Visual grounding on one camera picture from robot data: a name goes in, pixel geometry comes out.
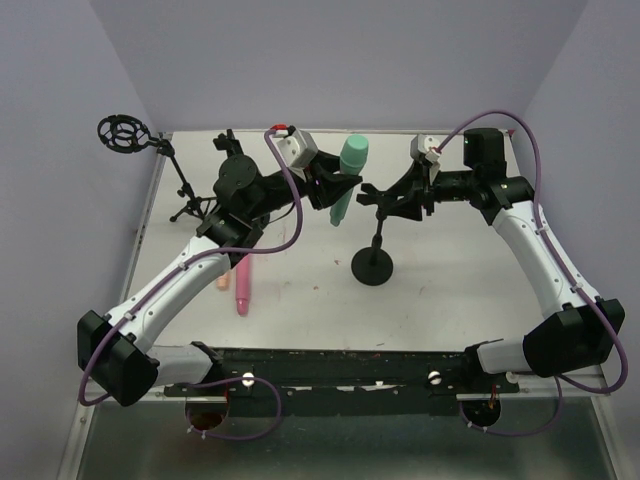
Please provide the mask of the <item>mint green toy microphone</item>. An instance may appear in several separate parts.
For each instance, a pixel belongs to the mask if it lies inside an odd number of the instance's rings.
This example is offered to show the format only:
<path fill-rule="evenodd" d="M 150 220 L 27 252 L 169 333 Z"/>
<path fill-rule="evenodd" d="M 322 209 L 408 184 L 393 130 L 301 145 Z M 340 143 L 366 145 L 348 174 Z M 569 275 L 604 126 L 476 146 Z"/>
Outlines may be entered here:
<path fill-rule="evenodd" d="M 369 151 L 368 139 L 359 134 L 350 135 L 344 142 L 340 153 L 340 172 L 347 175 L 359 175 L 363 170 Z M 345 193 L 330 209 L 330 223 L 338 227 L 346 216 L 353 190 Z"/>

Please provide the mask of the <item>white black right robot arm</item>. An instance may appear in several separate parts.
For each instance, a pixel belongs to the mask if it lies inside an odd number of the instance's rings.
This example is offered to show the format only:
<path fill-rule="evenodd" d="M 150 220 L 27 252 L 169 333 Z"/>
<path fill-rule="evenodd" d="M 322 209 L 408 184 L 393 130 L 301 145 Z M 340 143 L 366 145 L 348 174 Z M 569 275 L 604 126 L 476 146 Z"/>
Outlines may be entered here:
<path fill-rule="evenodd" d="M 479 368 L 487 374 L 547 378 L 604 363 L 619 349 L 624 308 L 617 299 L 604 299 L 569 259 L 535 187 L 522 176 L 508 175 L 503 133 L 495 128 L 465 131 L 461 170 L 441 170 L 442 150 L 427 134 L 413 138 L 412 165 L 383 192 L 383 214 L 420 221 L 438 203 L 468 203 L 510 248 L 543 317 L 522 339 L 472 346 Z"/>

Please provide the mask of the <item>black robot base mounting bar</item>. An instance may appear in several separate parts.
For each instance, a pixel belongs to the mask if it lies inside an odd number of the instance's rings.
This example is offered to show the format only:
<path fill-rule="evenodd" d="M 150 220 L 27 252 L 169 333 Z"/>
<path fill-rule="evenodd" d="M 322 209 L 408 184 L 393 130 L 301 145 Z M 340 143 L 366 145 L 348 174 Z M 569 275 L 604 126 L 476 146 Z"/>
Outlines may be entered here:
<path fill-rule="evenodd" d="M 460 398 L 488 399 L 519 387 L 487 374 L 465 352 L 215 348 L 200 388 L 177 384 L 199 411 L 267 417 L 381 416 L 457 412 Z"/>

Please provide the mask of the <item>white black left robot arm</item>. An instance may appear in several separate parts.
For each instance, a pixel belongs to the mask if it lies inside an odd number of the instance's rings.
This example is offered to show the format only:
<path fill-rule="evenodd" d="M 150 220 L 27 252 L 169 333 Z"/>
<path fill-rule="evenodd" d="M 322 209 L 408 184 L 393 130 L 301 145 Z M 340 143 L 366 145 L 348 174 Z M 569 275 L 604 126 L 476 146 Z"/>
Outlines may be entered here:
<path fill-rule="evenodd" d="M 263 175 L 248 155 L 231 147 L 213 190 L 215 207 L 204 216 L 179 255 L 149 284 L 106 314 L 87 312 L 77 324 L 81 381 L 96 382 L 106 396 L 130 406 L 151 388 L 200 384 L 216 356 L 201 342 L 160 347 L 156 340 L 205 287 L 234 269 L 246 256 L 275 254 L 291 247 L 295 236 L 276 247 L 257 248 L 272 212 L 287 204 L 303 219 L 301 202 L 322 210 L 334 206 L 362 178 L 322 151 L 273 148 L 277 172 Z"/>

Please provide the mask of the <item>black round-base clip mic stand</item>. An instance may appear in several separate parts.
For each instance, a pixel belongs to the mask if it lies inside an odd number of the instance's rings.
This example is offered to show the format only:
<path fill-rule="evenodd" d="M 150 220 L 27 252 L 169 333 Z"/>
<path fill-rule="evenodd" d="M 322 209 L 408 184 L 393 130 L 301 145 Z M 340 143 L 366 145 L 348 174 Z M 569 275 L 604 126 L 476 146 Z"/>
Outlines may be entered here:
<path fill-rule="evenodd" d="M 368 247 L 360 249 L 351 260 L 351 272 L 361 283 L 367 286 L 380 286 L 386 283 L 392 276 L 394 264 L 391 256 L 382 248 L 382 230 L 384 222 L 389 216 L 391 199 L 372 184 L 365 183 L 361 186 L 361 192 L 356 201 L 363 205 L 375 205 L 377 226 Z"/>

